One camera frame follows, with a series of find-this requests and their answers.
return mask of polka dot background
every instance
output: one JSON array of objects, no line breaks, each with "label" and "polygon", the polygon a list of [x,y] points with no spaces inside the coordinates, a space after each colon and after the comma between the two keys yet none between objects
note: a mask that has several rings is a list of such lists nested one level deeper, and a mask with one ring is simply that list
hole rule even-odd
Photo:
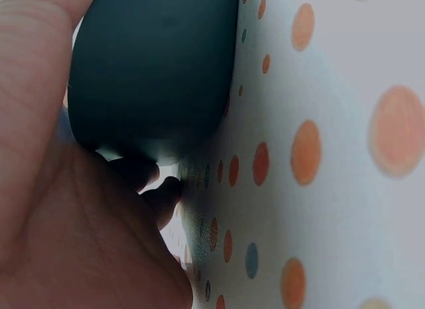
[{"label": "polka dot background", "polygon": [[163,230],[193,308],[423,309],[423,0],[238,13],[222,122]]}]

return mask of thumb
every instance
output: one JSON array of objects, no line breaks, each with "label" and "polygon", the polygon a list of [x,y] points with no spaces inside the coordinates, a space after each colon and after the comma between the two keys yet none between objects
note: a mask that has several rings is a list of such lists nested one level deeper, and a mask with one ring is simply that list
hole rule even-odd
[{"label": "thumb", "polygon": [[0,0],[0,247],[26,219],[91,2]]}]

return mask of hand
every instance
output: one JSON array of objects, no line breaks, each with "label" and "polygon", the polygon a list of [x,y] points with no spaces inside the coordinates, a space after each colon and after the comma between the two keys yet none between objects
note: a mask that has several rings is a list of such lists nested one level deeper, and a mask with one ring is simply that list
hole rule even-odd
[{"label": "hand", "polygon": [[155,164],[107,163],[55,134],[91,1],[0,0],[0,308],[190,308],[158,231],[179,181],[138,195]]}]

